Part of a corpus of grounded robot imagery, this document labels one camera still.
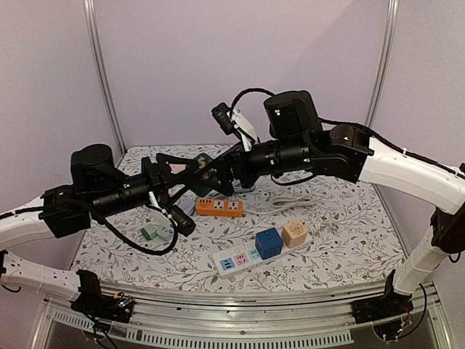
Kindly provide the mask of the orange power strip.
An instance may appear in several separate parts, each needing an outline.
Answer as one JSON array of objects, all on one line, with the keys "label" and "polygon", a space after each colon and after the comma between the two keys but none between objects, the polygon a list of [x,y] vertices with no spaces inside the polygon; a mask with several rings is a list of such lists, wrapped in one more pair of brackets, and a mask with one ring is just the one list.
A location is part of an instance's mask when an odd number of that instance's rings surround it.
[{"label": "orange power strip", "polygon": [[242,217],[243,202],[236,200],[199,198],[196,201],[195,212],[200,216]]}]

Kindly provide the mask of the green plug adapter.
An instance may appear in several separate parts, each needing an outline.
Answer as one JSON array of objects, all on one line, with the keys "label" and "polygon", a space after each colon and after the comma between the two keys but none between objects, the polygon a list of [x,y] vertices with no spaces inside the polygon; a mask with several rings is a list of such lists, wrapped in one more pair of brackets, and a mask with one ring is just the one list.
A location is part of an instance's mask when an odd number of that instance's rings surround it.
[{"label": "green plug adapter", "polygon": [[149,224],[141,228],[140,232],[147,241],[151,241],[158,236],[158,226]]}]

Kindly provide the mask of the blue cube socket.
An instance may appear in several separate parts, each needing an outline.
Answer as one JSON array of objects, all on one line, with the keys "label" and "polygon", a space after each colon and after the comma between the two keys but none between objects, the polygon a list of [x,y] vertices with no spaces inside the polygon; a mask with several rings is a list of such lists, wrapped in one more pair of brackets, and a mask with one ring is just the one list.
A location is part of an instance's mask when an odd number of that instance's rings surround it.
[{"label": "blue cube socket", "polygon": [[281,253],[283,240],[275,228],[270,228],[256,234],[255,248],[263,260]]}]

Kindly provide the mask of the white multicolour power strip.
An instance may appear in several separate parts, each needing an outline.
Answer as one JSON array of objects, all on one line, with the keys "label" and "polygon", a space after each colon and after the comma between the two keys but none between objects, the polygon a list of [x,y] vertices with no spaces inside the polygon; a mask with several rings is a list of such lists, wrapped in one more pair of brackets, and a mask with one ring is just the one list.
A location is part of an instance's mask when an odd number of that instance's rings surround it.
[{"label": "white multicolour power strip", "polygon": [[[328,227],[328,224],[315,221],[309,225],[304,224],[304,226],[307,229],[307,236],[304,243],[299,246],[288,248],[283,243],[283,248],[279,255],[271,257],[268,260],[263,260],[255,248],[255,239],[253,239],[211,254],[211,269],[220,279],[226,279],[238,274],[250,272],[253,269],[287,257],[294,252],[300,252],[301,250],[306,249],[311,245],[314,238]],[[281,236],[283,227],[280,230],[277,228],[275,229]]]}]

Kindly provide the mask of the beige cube socket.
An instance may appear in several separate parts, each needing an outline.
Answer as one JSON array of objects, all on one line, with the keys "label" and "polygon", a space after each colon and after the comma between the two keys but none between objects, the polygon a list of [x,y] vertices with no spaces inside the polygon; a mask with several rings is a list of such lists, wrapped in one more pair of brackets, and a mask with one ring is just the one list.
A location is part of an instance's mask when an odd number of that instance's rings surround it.
[{"label": "beige cube socket", "polygon": [[307,229],[300,220],[294,220],[283,226],[281,238],[288,248],[294,248],[304,243]]}]

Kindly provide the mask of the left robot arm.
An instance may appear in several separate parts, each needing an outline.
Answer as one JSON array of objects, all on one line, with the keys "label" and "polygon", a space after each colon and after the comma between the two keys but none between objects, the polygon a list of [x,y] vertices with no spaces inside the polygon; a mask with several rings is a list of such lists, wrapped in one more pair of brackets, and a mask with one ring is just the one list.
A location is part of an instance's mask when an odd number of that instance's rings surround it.
[{"label": "left robot arm", "polygon": [[[105,295],[98,276],[88,270],[59,270],[24,260],[8,250],[48,238],[62,238],[90,228],[91,221],[105,226],[117,238],[151,256],[169,253],[180,235],[188,236],[195,224],[169,195],[176,185],[188,185],[198,170],[194,159],[159,153],[156,161],[144,158],[140,174],[128,176],[114,165],[109,145],[93,144],[70,158],[72,184],[45,191],[41,196],[1,214],[1,285],[29,286],[67,300],[75,312],[96,321],[127,324],[134,299],[120,292]],[[170,245],[152,250],[131,241],[108,218],[140,206],[157,211],[173,230]]]}]

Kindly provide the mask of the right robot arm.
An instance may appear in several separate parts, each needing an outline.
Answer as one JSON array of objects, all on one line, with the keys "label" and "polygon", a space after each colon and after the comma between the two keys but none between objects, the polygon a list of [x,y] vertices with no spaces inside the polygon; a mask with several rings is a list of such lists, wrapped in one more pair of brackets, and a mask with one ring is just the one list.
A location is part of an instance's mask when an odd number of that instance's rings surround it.
[{"label": "right robot arm", "polygon": [[407,151],[361,124],[332,121],[324,129],[325,120],[304,90],[269,93],[264,109],[271,140],[261,143],[246,133],[245,143],[200,169],[195,181],[229,195],[233,180],[248,188],[261,176],[304,170],[310,177],[382,185],[432,204],[425,236],[388,275],[383,294],[351,305],[359,324],[409,311],[418,285],[444,259],[464,251],[464,168]]}]

